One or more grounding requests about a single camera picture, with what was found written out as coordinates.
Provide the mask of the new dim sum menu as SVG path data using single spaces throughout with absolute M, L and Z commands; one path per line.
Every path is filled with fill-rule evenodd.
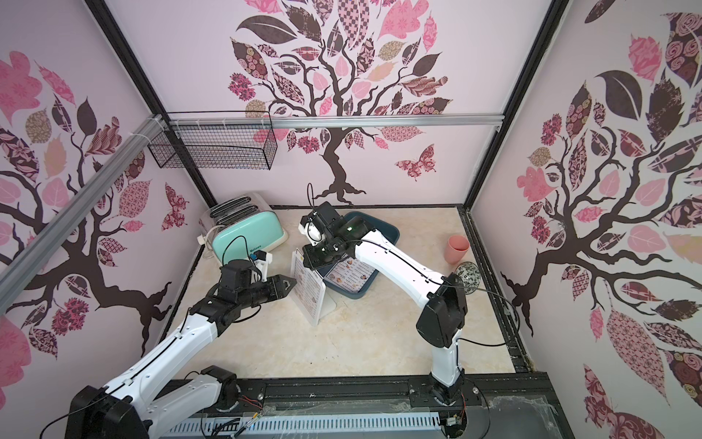
M 325 280 L 351 294 L 358 294 L 374 272 L 372 266 L 347 257 L 328 272 Z

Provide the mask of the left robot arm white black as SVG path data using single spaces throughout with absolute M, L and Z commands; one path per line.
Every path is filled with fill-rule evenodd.
M 199 351 L 241 322 L 243 309 L 282 300 L 296 284 L 289 276 L 264 276 L 248 259 L 221 266 L 219 281 L 165 340 L 104 386 L 87 386 L 76 394 L 62 417 L 66 437 L 159 438 L 190 415 L 218 404 L 234 381 L 220 368 L 166 396 L 160 393 Z

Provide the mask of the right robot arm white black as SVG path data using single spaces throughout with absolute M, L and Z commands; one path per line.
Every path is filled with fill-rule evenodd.
M 335 267 L 353 259 L 383 274 L 420 309 L 415 327 L 431 346 L 430 393 L 440 405 L 449 406 L 461 399 L 465 381 L 459 354 L 461 341 L 500 348 L 516 337 L 504 336 L 500 343 L 463 337 L 468 294 L 481 291 L 497 300 L 504 296 L 478 285 L 472 287 L 457 273 L 441 274 L 415 261 L 396 246 L 381 221 L 367 214 L 342 215 L 325 202 L 301 217 L 298 230 L 308 240 L 302 250 L 305 268 L 331 274 Z

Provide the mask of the teal plastic bin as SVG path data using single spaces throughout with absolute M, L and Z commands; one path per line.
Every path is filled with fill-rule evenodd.
M 345 217 L 347 219 L 362 218 L 393 244 L 396 244 L 400 239 L 400 230 L 381 219 L 360 211 L 351 211 Z M 360 299 L 365 296 L 378 275 L 378 271 L 372 266 L 360 263 L 351 257 L 346 257 L 340 263 L 324 267 L 317 272 L 323 277 L 328 288 L 351 299 Z

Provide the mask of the mint green toaster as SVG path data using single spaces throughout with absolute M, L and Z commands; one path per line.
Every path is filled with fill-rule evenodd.
M 276 213 L 255 192 L 243 193 L 207 210 L 199 226 L 197 241 L 221 264 L 243 259 L 245 252 L 271 252 L 288 239 Z

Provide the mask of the pink plastic cup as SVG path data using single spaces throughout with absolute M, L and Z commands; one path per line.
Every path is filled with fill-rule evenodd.
M 469 240 L 462 235 L 451 236 L 444 249 L 444 260 L 449 264 L 457 264 L 462 261 L 466 253 L 470 250 Z

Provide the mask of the speckled round dish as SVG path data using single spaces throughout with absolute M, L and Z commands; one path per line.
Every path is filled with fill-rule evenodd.
M 459 277 L 464 294 L 473 294 L 481 285 L 482 277 L 478 266 L 470 261 L 460 263 L 454 273 Z

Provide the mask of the aluminium rail back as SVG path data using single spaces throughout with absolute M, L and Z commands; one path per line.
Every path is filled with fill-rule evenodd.
M 391 126 L 501 126 L 504 115 L 497 113 L 467 113 L 466 115 L 385 115 L 385 116 L 272 116 L 263 113 L 246 117 L 245 113 L 170 113 L 169 126 L 205 128 L 216 126 L 234 128 L 254 125 L 272 129 L 307 128 L 373 128 Z

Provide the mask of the aluminium rail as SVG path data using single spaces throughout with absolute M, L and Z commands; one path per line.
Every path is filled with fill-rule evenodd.
M 385 115 L 385 116 L 272 116 L 263 113 L 246 117 L 245 113 L 170 113 L 169 126 L 205 128 L 216 126 L 234 128 L 254 125 L 272 129 L 307 128 L 373 128 L 391 126 L 501 126 L 504 115 L 497 113 L 467 113 L 466 115 Z
M 119 175 L 150 142 L 164 131 L 161 115 L 151 115 L 129 135 L 124 144 L 104 163 L 78 194 L 69 200 L 49 224 L 38 234 L 29 248 L 12 261 L 1 274 L 1 313 L 5 314 L 29 282 L 49 261 L 60 245 L 76 230 L 99 199 L 106 194 Z

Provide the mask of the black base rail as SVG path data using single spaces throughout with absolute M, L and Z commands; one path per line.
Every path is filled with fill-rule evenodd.
M 202 409 L 186 418 L 436 413 L 442 435 L 322 438 L 572 438 L 545 373 L 466 374 L 461 399 L 444 406 L 431 397 L 428 375 L 240 379 L 239 402 L 227 411 Z

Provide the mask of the aluminium rail left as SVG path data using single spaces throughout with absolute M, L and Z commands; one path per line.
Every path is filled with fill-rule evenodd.
M 38 234 L 29 248 L 12 261 L 1 274 L 1 313 L 5 314 L 29 282 L 49 261 L 60 245 L 76 230 L 99 199 L 106 194 L 119 175 L 150 142 L 164 131 L 161 115 L 151 115 L 129 135 L 124 144 L 104 163 L 78 194 L 69 200 L 49 224 Z

